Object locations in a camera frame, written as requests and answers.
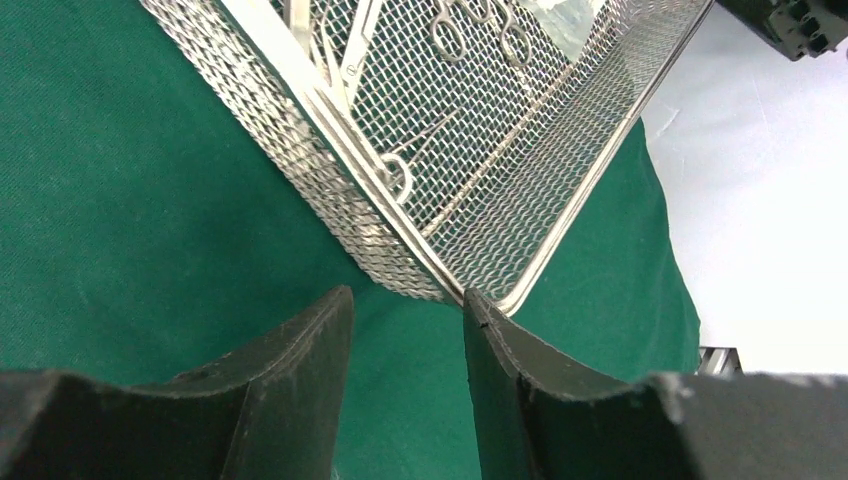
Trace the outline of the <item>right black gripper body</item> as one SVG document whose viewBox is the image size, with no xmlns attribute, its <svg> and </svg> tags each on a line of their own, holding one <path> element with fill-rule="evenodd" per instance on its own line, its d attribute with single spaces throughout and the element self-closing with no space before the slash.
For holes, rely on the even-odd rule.
<svg viewBox="0 0 848 480">
<path fill-rule="evenodd" d="M 718 0 L 717 3 L 790 61 L 835 52 L 847 38 L 847 0 Z"/>
</svg>

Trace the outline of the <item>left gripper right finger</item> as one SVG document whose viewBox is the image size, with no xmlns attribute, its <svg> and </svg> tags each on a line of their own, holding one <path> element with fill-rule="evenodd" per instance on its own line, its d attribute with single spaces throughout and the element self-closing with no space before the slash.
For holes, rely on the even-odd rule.
<svg viewBox="0 0 848 480">
<path fill-rule="evenodd" d="M 661 372 L 628 383 L 464 296 L 465 358 L 486 479 L 843 479 L 839 375 Z"/>
</svg>

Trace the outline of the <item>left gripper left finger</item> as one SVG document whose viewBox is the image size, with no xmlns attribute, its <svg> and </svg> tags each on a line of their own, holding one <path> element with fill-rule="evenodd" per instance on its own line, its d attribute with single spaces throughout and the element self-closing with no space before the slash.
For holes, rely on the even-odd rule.
<svg viewBox="0 0 848 480">
<path fill-rule="evenodd" d="M 1 374 L 5 479 L 328 479 L 352 349 L 350 288 L 165 383 Z"/>
</svg>

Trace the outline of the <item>metal wire mesh tray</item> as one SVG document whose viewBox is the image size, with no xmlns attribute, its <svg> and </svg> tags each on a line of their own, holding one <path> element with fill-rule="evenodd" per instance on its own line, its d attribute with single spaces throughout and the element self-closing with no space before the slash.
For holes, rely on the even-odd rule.
<svg viewBox="0 0 848 480">
<path fill-rule="evenodd" d="M 449 63 L 433 1 L 383 1 L 353 110 L 282 19 L 283 1 L 145 9 L 376 283 L 512 314 L 524 303 L 707 1 L 606 1 L 578 60 L 519 1 L 533 59 L 491 25 Z M 342 58 L 358 1 L 311 1 Z"/>
</svg>

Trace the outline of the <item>dark green surgical cloth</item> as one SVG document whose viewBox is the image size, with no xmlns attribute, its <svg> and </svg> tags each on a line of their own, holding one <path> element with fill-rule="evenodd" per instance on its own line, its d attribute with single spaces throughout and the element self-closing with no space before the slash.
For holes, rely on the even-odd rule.
<svg viewBox="0 0 848 480">
<path fill-rule="evenodd" d="M 516 315 L 624 381 L 700 360 L 631 132 Z M 319 478 L 481 479 L 458 310 L 372 282 L 139 1 L 1 1 L 1 372 L 171 380 L 340 284 L 352 365 Z"/>
</svg>

